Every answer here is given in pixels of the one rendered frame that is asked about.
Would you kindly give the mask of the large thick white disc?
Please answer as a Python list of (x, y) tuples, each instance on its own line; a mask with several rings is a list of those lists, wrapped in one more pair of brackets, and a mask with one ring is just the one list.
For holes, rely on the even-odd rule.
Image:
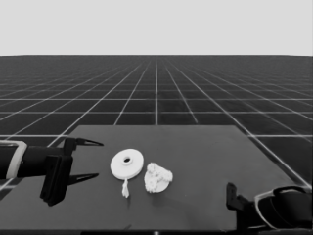
[(111, 172), (120, 180), (131, 179), (138, 175), (144, 166), (143, 154), (136, 149), (118, 152), (111, 160)]

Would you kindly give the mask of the small thin white T-piece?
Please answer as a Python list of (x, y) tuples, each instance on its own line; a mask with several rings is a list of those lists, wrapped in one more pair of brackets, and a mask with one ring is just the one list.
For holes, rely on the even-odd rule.
[(129, 197), (129, 190), (128, 190), (128, 179), (124, 179), (124, 182), (122, 184), (122, 196), (125, 198)]

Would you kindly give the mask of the round white carrier with pins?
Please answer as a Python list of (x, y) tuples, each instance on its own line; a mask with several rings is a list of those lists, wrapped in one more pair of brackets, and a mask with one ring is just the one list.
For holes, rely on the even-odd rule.
[[(145, 176), (144, 176), (144, 182), (148, 181), (148, 180), (154, 180), (154, 175), (156, 173), (162, 173), (166, 168), (160, 166), (160, 165), (157, 165), (157, 172), (154, 172), (154, 173), (149, 173), (146, 171), (145, 173)], [(160, 192), (163, 192), (167, 187), (168, 185), (171, 183), (171, 182), (166, 182), (164, 180), (162, 180), (160, 183), (157, 184), (156, 186), (156, 190), (154, 191), (154, 193), (160, 193)]]

